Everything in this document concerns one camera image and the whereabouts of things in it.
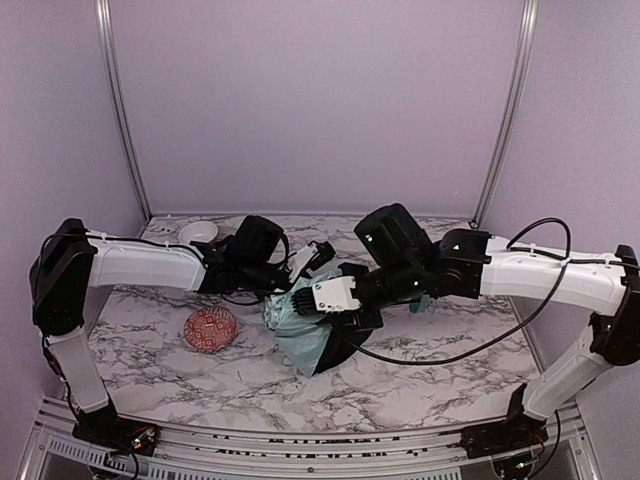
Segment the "mint green folding umbrella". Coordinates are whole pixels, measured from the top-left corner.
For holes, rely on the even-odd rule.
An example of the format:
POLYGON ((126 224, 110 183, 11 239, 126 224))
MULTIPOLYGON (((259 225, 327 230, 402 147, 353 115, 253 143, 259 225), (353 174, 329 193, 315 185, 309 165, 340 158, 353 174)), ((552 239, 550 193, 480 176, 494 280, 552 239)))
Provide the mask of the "mint green folding umbrella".
MULTIPOLYGON (((345 362, 375 331, 334 329, 329 323, 329 313, 299 315, 294 310, 292 297, 297 290, 340 276, 346 275, 337 267, 312 279, 298 280, 290 291, 272 295, 264 303, 262 318, 274 334, 279 350, 307 377, 345 362)), ((388 306, 424 296, 430 277, 425 269, 407 262, 373 271, 369 269, 362 280, 356 281, 354 296, 381 313, 388 306)))

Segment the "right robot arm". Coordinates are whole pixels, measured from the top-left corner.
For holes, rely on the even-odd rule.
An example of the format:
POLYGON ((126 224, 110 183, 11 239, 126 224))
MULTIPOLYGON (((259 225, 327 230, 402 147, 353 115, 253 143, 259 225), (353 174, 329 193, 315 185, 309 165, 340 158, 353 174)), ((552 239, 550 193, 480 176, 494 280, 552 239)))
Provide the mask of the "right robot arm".
POLYGON ((547 420, 600 374, 639 359, 639 265, 633 249, 585 254, 565 240, 543 250, 486 231, 454 229, 432 241, 400 204, 381 207, 355 227, 377 264, 367 271, 341 266, 341 274, 315 287, 325 312, 377 311, 420 295, 508 296, 590 310, 578 339, 540 376, 511 395, 501 421, 466 427, 461 446, 468 458, 526 448, 548 438, 547 420))

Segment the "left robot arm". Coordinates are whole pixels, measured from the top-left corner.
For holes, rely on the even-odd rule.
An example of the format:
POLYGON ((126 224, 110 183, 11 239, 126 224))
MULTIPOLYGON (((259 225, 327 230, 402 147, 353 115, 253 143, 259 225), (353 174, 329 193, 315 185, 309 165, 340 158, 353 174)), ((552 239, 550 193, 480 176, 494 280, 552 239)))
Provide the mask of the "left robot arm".
POLYGON ((279 225, 260 216, 246 217, 217 244, 190 245, 112 237, 66 219, 43 241, 29 283, 43 354, 77 405, 74 437, 144 456, 154 453, 159 437, 157 425, 122 417, 106 389, 84 328, 89 289, 138 285, 198 294, 281 293, 301 272, 291 253, 271 260, 276 246, 287 242, 279 225))

